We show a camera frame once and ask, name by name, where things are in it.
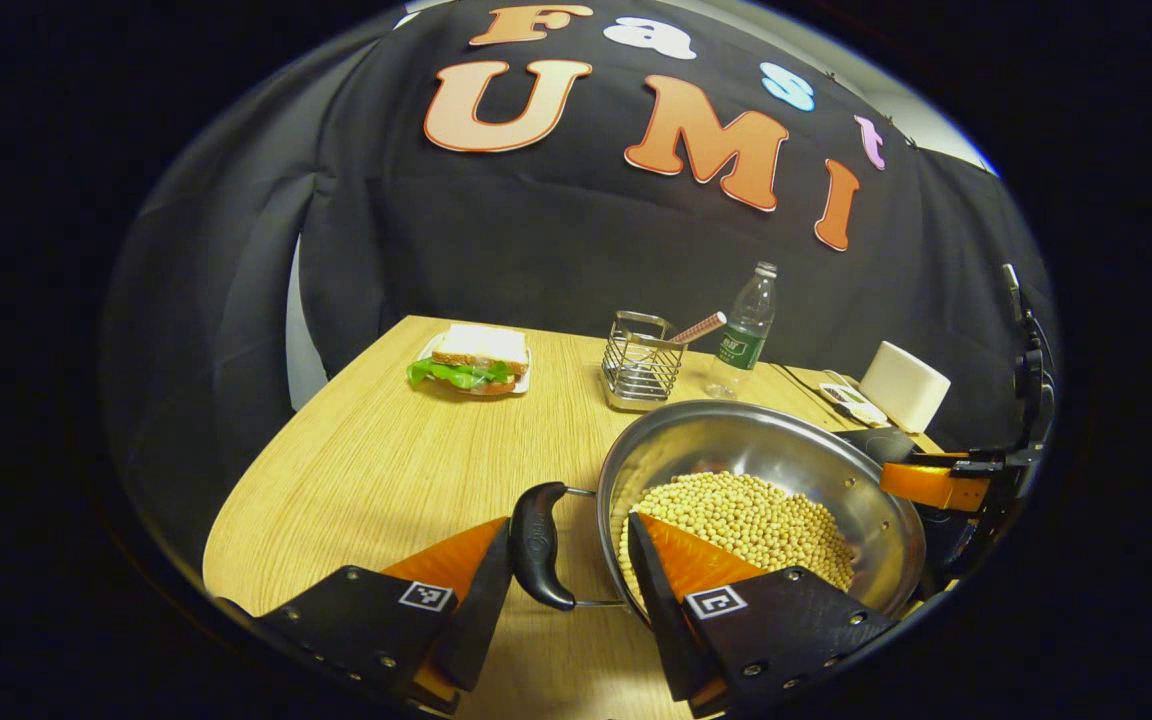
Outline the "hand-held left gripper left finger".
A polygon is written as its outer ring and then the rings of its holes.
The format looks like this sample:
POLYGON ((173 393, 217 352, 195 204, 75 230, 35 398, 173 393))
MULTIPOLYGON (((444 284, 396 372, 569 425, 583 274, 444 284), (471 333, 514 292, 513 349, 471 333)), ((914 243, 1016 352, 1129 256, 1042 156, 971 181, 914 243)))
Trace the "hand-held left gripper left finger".
POLYGON ((485 521, 380 570, 340 566, 252 624, 376 700, 452 715, 479 683, 511 585, 508 524, 485 521))

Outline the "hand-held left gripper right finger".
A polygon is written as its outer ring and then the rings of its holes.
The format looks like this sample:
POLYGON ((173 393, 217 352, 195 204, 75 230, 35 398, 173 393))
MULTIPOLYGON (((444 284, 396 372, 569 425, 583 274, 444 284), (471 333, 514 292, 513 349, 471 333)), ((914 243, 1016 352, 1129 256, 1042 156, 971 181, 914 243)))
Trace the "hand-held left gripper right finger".
POLYGON ((804 566, 767 571, 641 511, 627 529, 669 694, 696 719, 768 714, 896 626, 804 566))

